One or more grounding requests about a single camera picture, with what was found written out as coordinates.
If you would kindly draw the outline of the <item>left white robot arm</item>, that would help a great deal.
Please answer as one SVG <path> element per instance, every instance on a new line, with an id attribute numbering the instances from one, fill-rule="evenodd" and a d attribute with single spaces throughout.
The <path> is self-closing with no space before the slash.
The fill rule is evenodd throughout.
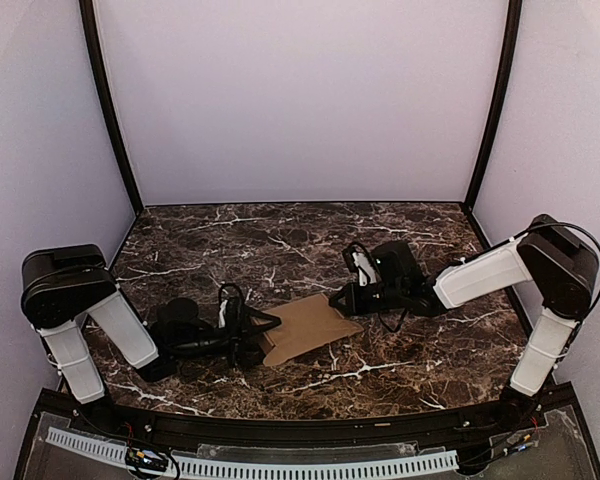
<path id="1" fill-rule="evenodd" d="M 159 306 L 156 321 L 146 325 L 95 244 L 34 251 L 23 260 L 21 274 L 21 310 L 82 405 L 103 399 L 107 389 L 80 318 L 94 321 L 150 383 L 173 376 L 185 359 L 219 355 L 235 367 L 252 339 L 282 323 L 279 317 L 250 307 L 242 290 L 229 283 L 218 292 L 216 324 L 200 318 L 194 300 L 176 298 Z"/>

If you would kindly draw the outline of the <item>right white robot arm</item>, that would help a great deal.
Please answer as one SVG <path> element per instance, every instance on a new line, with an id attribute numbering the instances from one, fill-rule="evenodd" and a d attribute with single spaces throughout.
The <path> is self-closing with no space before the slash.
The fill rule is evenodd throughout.
<path id="1" fill-rule="evenodd" d="M 344 316 L 398 310 L 433 318 L 477 298 L 531 283 L 541 311 L 499 396 L 495 422 L 513 430 L 529 418 L 555 366 L 600 300 L 600 244 L 583 228 L 542 214 L 523 231 L 436 274 L 425 275 L 405 241 L 373 250 L 359 242 L 342 252 L 356 274 L 329 298 Z"/>

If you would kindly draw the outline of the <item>brown cardboard box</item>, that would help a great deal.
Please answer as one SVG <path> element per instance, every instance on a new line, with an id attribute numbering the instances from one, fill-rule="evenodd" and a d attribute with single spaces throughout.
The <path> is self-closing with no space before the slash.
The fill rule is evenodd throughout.
<path id="1" fill-rule="evenodd" d="M 329 306 L 324 294 L 312 295 L 265 311 L 281 324 L 260 338 L 263 365 L 277 367 L 337 340 L 354 336 L 363 327 Z"/>

